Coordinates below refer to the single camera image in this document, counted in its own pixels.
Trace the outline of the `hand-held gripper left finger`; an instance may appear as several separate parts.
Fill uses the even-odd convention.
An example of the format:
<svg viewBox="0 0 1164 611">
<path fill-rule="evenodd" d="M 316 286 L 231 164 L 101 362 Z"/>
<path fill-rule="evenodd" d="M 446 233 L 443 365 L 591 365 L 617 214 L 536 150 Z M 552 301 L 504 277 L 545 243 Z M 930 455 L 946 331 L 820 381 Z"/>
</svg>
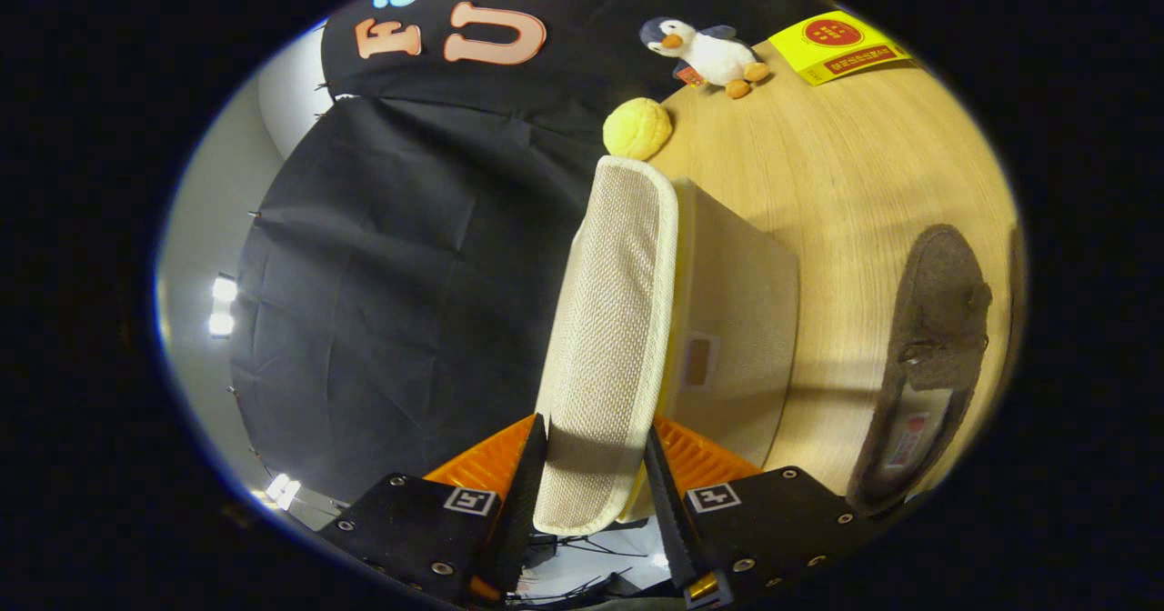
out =
<svg viewBox="0 0 1164 611">
<path fill-rule="evenodd" d="M 386 475 L 319 537 L 441 606 L 501 608 L 521 574 L 546 455 L 544 417 L 525 417 L 427 475 Z"/>
</svg>

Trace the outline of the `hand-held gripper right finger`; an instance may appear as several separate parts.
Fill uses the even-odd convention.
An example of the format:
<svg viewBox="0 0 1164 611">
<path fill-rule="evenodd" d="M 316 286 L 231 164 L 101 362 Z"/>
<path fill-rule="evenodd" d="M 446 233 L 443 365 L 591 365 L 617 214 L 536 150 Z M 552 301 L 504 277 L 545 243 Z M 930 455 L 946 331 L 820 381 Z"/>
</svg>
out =
<svg viewBox="0 0 1164 611">
<path fill-rule="evenodd" d="M 645 449 L 672 581 L 690 610 L 748 610 L 856 553 L 874 523 L 797 466 L 766 471 L 662 415 Z"/>
</svg>

